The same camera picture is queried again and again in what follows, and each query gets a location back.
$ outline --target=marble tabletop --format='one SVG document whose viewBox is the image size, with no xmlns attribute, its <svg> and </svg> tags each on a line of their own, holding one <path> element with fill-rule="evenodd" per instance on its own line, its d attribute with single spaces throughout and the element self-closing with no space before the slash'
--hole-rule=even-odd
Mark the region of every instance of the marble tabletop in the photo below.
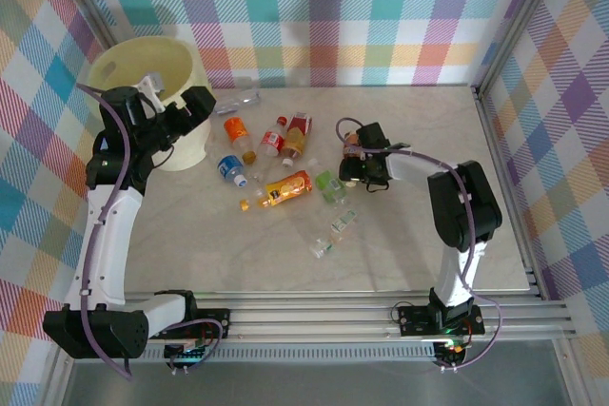
<svg viewBox="0 0 609 406">
<path fill-rule="evenodd" d="M 334 125 L 343 116 L 364 124 L 378 121 L 392 143 L 409 143 L 439 159 L 480 162 L 500 202 L 503 226 L 481 259 L 474 286 L 492 291 L 528 288 L 469 88 L 277 88 L 262 89 L 261 96 L 259 106 L 240 112 L 256 143 L 277 116 L 296 111 L 312 115 L 302 166 L 315 157 L 338 169 L 342 145 Z M 222 123 L 214 121 L 212 128 L 224 139 Z M 293 170 L 300 168 L 296 163 Z M 275 179 L 287 174 L 280 165 L 273 173 L 270 178 Z M 359 213 L 356 230 L 318 260 L 306 240 L 326 206 L 319 192 L 242 213 L 238 201 L 244 190 L 224 183 L 207 160 L 181 172 L 155 170 L 133 227 L 126 291 L 382 291 L 433 286 L 442 241 L 428 193 L 394 181 L 384 192 L 366 193 L 358 185 L 348 195 Z"/>
</svg>

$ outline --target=yellow bucket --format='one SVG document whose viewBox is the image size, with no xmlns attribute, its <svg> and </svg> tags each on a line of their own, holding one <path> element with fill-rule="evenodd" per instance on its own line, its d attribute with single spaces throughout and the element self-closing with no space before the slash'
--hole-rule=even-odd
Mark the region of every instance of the yellow bucket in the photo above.
<svg viewBox="0 0 609 406">
<path fill-rule="evenodd" d="M 185 105 L 182 92 L 191 86 L 206 86 L 211 90 L 199 53 L 189 44 L 169 37 L 140 37 L 108 49 L 91 66 L 87 84 L 100 89 L 118 86 L 135 86 L 149 72 L 161 74 L 165 90 L 160 94 L 165 105 L 175 102 Z M 99 113 L 97 104 L 87 98 L 93 113 Z M 178 171 L 198 164 L 206 156 L 205 143 L 210 123 L 206 120 L 174 145 L 171 158 L 159 167 Z M 153 156 L 159 164 L 167 152 Z"/>
</svg>

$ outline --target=plaid wallpaper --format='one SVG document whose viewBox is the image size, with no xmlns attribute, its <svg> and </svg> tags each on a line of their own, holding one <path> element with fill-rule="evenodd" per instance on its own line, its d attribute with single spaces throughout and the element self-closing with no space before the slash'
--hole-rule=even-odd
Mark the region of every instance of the plaid wallpaper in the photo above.
<svg viewBox="0 0 609 406">
<path fill-rule="evenodd" d="M 119 40 L 195 44 L 214 87 L 239 77 L 265 87 L 466 83 L 491 18 L 504 14 L 500 0 L 96 2 Z"/>
<path fill-rule="evenodd" d="M 73 0 L 0 6 L 0 405 L 31 405 L 80 253 L 97 125 L 74 82 L 100 46 Z"/>
<path fill-rule="evenodd" d="M 509 29 L 509 26 L 510 26 L 512 20 L 514 19 L 514 16 L 521 8 L 523 1 L 524 0 L 511 0 L 510 1 L 510 4 L 509 4 L 507 10 L 505 11 L 505 14 L 502 17 L 499 26 L 495 30 L 495 34 L 493 35 L 493 40 L 491 41 L 490 46 L 488 47 L 488 49 L 486 50 L 486 53 L 484 54 L 481 65 L 478 68 L 478 71 L 476 72 L 476 76 L 474 77 L 474 80 L 472 81 L 472 86 L 477 87 L 480 85 L 482 78 L 484 77 L 484 75 L 490 68 L 493 60 L 495 59 L 499 45 L 501 44 L 501 41 L 503 40 L 503 38 L 505 38 L 505 35 Z"/>
<path fill-rule="evenodd" d="M 609 401 L 609 0 L 542 0 L 491 97 L 544 282 Z"/>
</svg>

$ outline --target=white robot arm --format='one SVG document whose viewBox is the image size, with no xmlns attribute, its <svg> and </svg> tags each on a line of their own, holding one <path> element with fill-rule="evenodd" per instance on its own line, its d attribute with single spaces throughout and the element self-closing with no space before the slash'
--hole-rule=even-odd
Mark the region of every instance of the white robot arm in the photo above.
<svg viewBox="0 0 609 406">
<path fill-rule="evenodd" d="M 502 222 L 499 206 L 480 164 L 473 161 L 446 164 L 413 152 L 408 145 L 391 145 L 378 123 L 364 126 L 352 118 L 343 118 L 337 123 L 337 135 L 341 139 L 339 125 L 343 121 L 355 122 L 360 128 L 356 131 L 357 145 L 344 140 L 350 153 L 341 162 L 341 180 L 364 183 L 368 190 L 370 186 L 387 189 L 390 180 L 409 181 L 427 190 L 434 224 L 445 244 L 440 275 L 430 290 L 426 309 L 412 307 L 401 311 L 398 308 L 403 317 L 408 314 L 403 320 L 408 324 L 401 326 L 402 335 L 420 331 L 437 335 L 464 319 L 479 323 L 480 319 L 475 317 L 480 309 L 473 305 L 471 284 L 484 249 Z M 483 333 L 483 327 L 476 331 Z"/>
<path fill-rule="evenodd" d="M 163 106 L 155 89 L 147 76 L 138 87 L 116 87 L 99 96 L 104 130 L 87 164 L 88 219 L 81 256 L 63 309 L 47 312 L 43 321 L 45 332 L 74 358 L 137 358 L 148 338 L 170 325 L 208 318 L 198 314 L 189 291 L 163 291 L 137 306 L 125 305 L 129 239 L 155 167 L 152 156 L 170 151 L 215 105 L 205 87 L 183 92 L 182 108 Z"/>
</svg>

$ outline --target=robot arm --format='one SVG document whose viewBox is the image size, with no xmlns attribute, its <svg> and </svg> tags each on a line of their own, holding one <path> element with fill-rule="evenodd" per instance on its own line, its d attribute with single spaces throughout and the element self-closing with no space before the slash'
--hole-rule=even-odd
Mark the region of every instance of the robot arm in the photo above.
<svg viewBox="0 0 609 406">
<path fill-rule="evenodd" d="M 484 249 L 494 231 L 501 226 L 497 201 L 480 164 L 476 162 L 451 165 L 465 185 L 467 195 L 463 195 L 455 178 L 445 168 L 419 155 L 395 153 L 397 150 L 408 151 L 409 146 L 390 145 L 378 123 L 362 126 L 357 135 L 363 149 L 381 152 L 344 158 L 339 171 L 343 181 L 362 182 L 367 189 L 372 185 L 387 189 L 390 180 L 408 181 L 430 194 L 434 224 L 445 247 L 440 275 L 430 290 L 426 314 L 435 331 L 440 332 L 472 314 L 474 299 L 463 284 L 460 273 L 469 260 L 464 282 L 473 283 Z M 474 216 L 476 244 L 471 255 L 464 199 L 470 202 Z"/>
<path fill-rule="evenodd" d="M 207 119 L 215 105 L 205 87 L 191 87 L 182 94 L 185 107 L 163 106 L 154 83 L 147 75 L 138 87 L 116 87 L 101 94 L 127 130 L 130 160 L 120 190 L 101 223 L 100 213 L 119 181 L 126 154 L 118 125 L 100 106 L 104 130 L 95 139 L 93 157 L 87 164 L 88 219 L 79 264 L 63 309 L 47 312 L 43 321 L 45 332 L 74 358 L 98 357 L 81 319 L 83 296 L 87 297 L 88 324 L 94 339 L 110 358 L 137 358 L 148 338 L 171 324 L 195 318 L 195 300 L 188 291 L 159 292 L 138 303 L 136 309 L 125 306 L 129 239 L 148 175 L 154 169 L 152 156 L 171 150 L 178 138 Z M 151 116 L 146 115 L 144 104 Z M 95 226 L 99 226 L 95 243 L 89 247 Z M 82 290 L 87 261 L 88 289 Z"/>
</svg>

